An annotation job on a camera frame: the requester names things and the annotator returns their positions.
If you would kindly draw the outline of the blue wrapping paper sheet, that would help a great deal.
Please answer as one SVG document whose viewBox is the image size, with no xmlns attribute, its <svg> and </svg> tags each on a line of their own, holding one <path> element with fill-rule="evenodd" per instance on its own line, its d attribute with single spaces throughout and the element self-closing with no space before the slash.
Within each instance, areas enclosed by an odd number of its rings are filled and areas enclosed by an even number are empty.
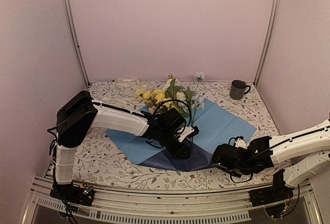
<svg viewBox="0 0 330 224">
<path fill-rule="evenodd" d="M 256 128 L 214 102 L 205 100 L 204 103 L 205 107 L 195 114 L 194 124 L 200 132 L 194 136 L 193 143 L 188 143 L 188 159 L 176 159 L 166 149 L 154 148 L 146 139 L 129 133 L 107 130 L 106 134 L 135 165 L 183 172 L 212 168 L 211 158 L 218 145 L 237 136 L 249 141 Z"/>
</svg>

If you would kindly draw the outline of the white blue fake flower stem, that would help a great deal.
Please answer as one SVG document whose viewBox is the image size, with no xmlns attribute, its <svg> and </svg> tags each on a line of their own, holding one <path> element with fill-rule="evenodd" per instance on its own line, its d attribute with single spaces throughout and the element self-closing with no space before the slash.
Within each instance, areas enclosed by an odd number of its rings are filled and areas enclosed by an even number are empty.
<svg viewBox="0 0 330 224">
<path fill-rule="evenodd" d="M 189 109 L 191 110 L 191 126 L 194 126 L 194 118 L 196 115 L 196 111 L 198 109 L 204 109 L 205 108 L 205 102 L 204 98 L 197 93 L 196 90 L 191 90 L 189 87 L 187 87 L 184 91 L 186 102 L 189 106 Z"/>
</svg>

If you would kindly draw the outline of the yellow fake flower stem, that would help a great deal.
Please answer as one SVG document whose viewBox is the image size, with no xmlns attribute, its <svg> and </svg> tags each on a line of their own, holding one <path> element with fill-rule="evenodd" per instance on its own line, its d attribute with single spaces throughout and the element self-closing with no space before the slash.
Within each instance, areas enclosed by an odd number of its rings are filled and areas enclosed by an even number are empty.
<svg viewBox="0 0 330 224">
<path fill-rule="evenodd" d="M 145 106 L 149 109 L 152 106 L 159 107 L 157 112 L 166 112 L 172 107 L 172 102 L 166 102 L 161 105 L 162 102 L 169 100 L 166 98 L 165 92 L 162 89 L 156 89 L 154 91 L 147 91 L 144 88 L 136 90 L 135 93 L 137 99 L 145 103 Z"/>
</svg>

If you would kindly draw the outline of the pale blue fake flower stem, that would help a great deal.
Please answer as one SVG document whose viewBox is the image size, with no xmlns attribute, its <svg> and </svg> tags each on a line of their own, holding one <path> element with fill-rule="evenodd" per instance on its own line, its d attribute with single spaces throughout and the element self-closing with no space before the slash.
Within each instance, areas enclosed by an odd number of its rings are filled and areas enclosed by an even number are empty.
<svg viewBox="0 0 330 224">
<path fill-rule="evenodd" d="M 196 87 L 194 89 L 194 94 L 196 94 L 200 82 L 203 82 L 205 80 L 205 78 L 206 77 L 205 77 L 204 72 L 196 72 L 194 74 L 194 80 L 197 82 Z"/>
</svg>

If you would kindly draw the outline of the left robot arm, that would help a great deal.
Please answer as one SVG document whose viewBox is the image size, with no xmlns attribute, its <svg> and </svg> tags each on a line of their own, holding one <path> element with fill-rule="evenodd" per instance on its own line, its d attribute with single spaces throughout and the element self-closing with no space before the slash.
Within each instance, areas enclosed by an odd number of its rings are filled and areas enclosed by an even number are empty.
<svg viewBox="0 0 330 224">
<path fill-rule="evenodd" d="M 57 122 L 47 132 L 55 137 L 56 191 L 65 200 L 73 200 L 74 157 L 89 129 L 94 127 L 115 130 L 137 137 L 155 140 L 177 159 L 188 159 L 190 149 L 184 139 L 194 132 L 190 120 L 175 109 L 164 113 L 155 110 L 134 112 L 94 100 L 88 91 L 81 91 L 57 113 Z"/>
</svg>

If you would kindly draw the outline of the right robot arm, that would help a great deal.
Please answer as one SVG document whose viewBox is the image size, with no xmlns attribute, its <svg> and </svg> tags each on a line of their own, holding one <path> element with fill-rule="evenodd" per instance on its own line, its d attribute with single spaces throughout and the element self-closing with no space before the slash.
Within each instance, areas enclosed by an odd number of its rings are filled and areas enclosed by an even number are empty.
<svg viewBox="0 0 330 224">
<path fill-rule="evenodd" d="M 329 165 L 328 119 L 295 133 L 256 138 L 248 145 L 243 142 L 219 145 L 211 161 L 217 168 L 240 177 L 257 174 L 299 156 L 304 159 L 273 176 L 274 184 L 266 193 L 270 201 L 278 201 L 287 188 L 297 187 Z"/>
</svg>

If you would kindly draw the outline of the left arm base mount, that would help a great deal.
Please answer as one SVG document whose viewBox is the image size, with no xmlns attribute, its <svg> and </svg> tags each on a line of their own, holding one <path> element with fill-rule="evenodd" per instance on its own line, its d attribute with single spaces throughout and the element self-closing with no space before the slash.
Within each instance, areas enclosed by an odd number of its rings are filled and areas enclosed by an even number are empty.
<svg viewBox="0 0 330 224">
<path fill-rule="evenodd" d="M 95 190 L 86 184 L 81 186 L 74 186 L 73 184 L 53 184 L 49 195 L 52 198 L 56 198 L 64 202 L 91 206 L 94 200 Z"/>
</svg>

